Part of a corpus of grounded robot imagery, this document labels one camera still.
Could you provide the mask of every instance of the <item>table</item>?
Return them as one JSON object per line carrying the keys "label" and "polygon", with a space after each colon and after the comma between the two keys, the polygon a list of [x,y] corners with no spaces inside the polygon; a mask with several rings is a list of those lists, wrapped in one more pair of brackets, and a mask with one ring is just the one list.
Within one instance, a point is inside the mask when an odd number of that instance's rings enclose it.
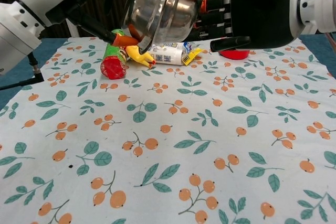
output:
{"label": "table", "polygon": [[69,38],[0,111],[0,223],[336,223],[336,82],[300,40],[100,73]]}

